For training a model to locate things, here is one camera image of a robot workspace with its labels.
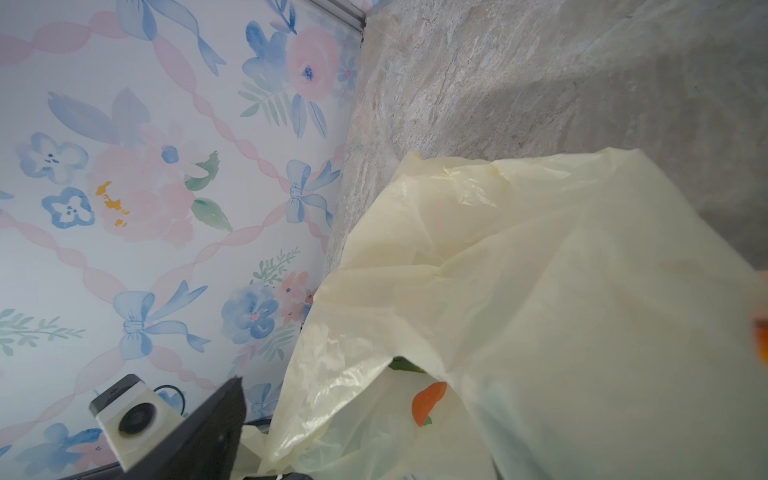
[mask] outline translucent plastic bag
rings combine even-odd
[[[411,153],[317,291],[270,434],[244,442],[259,473],[316,480],[495,478],[491,458],[510,480],[765,479],[765,298],[640,151]]]

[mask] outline floor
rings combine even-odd
[[[765,1],[396,1],[367,22],[326,270],[408,150],[608,146],[641,148],[768,266]]]

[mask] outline orange item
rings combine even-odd
[[[448,384],[445,382],[436,382],[423,389],[413,397],[413,403],[411,404],[411,412],[413,413],[413,419],[416,421],[416,425],[419,427],[424,425],[427,421],[427,417],[432,409],[435,408],[435,404],[442,399],[445,395],[445,391],[448,389]]]
[[[757,338],[757,354],[768,365],[768,319],[755,321],[755,337]]]

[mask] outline pink flower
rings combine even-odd
[[[192,240],[194,194],[181,170],[168,170],[156,146],[109,147],[96,157],[88,179],[92,207],[104,228],[129,242],[162,238],[175,247]]]
[[[317,291],[317,288],[314,290],[307,290],[306,291],[306,298],[304,299],[304,303],[307,305],[313,305],[315,303],[315,292]]]
[[[307,311],[309,309],[306,303],[296,302],[281,305],[280,310],[277,310],[277,314],[283,317],[283,326],[285,326],[291,322],[303,322]]]
[[[82,457],[74,464],[78,472],[84,472],[91,467],[91,464],[97,467],[114,463],[117,459],[112,453],[112,449],[107,444],[107,436],[102,433],[99,435],[96,443],[81,443],[69,448],[70,452],[81,453]]]
[[[296,93],[308,101],[321,101],[333,90],[339,69],[339,50],[331,34],[311,27],[289,45],[286,63]]]
[[[281,305],[304,300],[306,295],[304,286],[309,278],[310,275],[307,272],[302,272],[298,275],[296,275],[296,272],[289,273],[275,292],[275,298],[277,298]]]
[[[147,159],[156,160],[160,171],[168,179],[183,179],[184,175],[195,178],[208,175],[208,172],[196,165],[207,160],[208,156],[199,152],[194,141],[184,141],[184,132],[177,122],[170,123],[167,134],[150,124],[142,124],[139,132],[144,140],[144,155]]]

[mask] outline blue flower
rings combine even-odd
[[[82,170],[88,162],[88,154],[79,145],[64,142],[59,145],[48,135],[33,134],[31,142],[16,149],[19,164],[28,177],[48,177],[57,185],[72,181],[75,170]]]
[[[235,290],[221,308],[224,318],[221,333],[234,343],[262,339],[275,329],[272,315],[278,306],[272,289],[261,282]]]
[[[165,402],[176,412],[181,414],[182,408],[184,407],[184,401],[181,398],[181,395],[179,395],[179,392],[175,392],[173,395],[168,395],[168,392],[165,390],[161,390],[157,392],[157,396],[165,400]]]
[[[254,385],[245,392],[245,398],[250,404],[250,413],[248,421],[260,420],[271,417],[277,407],[277,400],[280,397],[280,390],[283,384],[280,383],[271,394],[271,383],[260,383]]]
[[[346,82],[347,90],[355,89],[355,81],[357,80],[357,57],[351,57],[349,59],[339,59],[339,76],[336,77],[340,83]]]
[[[152,352],[152,340],[147,335],[158,335],[162,333],[182,333],[187,337],[187,343],[197,350],[203,352],[203,345],[210,342],[192,335],[187,330],[187,324],[178,320],[166,320],[155,323],[152,326],[146,326],[146,322],[152,323],[155,320],[168,316],[192,303],[198,298],[208,285],[202,286],[197,290],[189,291],[186,281],[182,281],[176,293],[168,302],[155,310],[151,315],[147,315],[154,304],[154,293],[151,292],[122,292],[118,293],[112,301],[114,311],[125,320],[123,328],[125,336],[120,340],[120,352],[124,359],[140,359]]]
[[[96,221],[88,197],[82,190],[66,187],[58,197],[51,195],[41,202],[51,214],[54,227],[69,228],[75,225],[93,225]]]
[[[253,79],[261,74],[273,90],[280,88],[283,80],[288,79],[286,70],[288,35],[285,32],[276,31],[267,41],[259,24],[251,22],[245,28],[245,39],[256,56],[245,61],[243,73]]]
[[[67,427],[62,423],[49,426],[43,434],[47,443],[42,443],[24,450],[16,457],[17,462],[29,463],[24,469],[25,475],[32,477],[45,469],[61,472],[67,465],[76,463],[82,453],[67,452],[73,445],[94,443],[101,435],[101,429],[88,429],[69,436]]]
[[[174,0],[117,0],[117,14],[120,28],[131,37],[152,41],[157,37],[157,23],[152,8],[170,18],[197,37],[197,48],[208,68],[218,76],[217,64],[226,65],[219,55],[200,37],[200,27],[192,12]]]
[[[326,213],[326,222],[331,226],[333,215],[328,211],[326,199],[318,194],[308,194],[320,187],[325,187],[333,182],[340,174],[340,170],[331,171],[330,162],[320,175],[309,185],[306,181],[310,178],[312,168],[302,161],[291,160],[286,166],[288,181],[290,182],[290,200],[286,205],[286,221],[288,223],[301,223],[304,221],[304,204],[323,209]]]

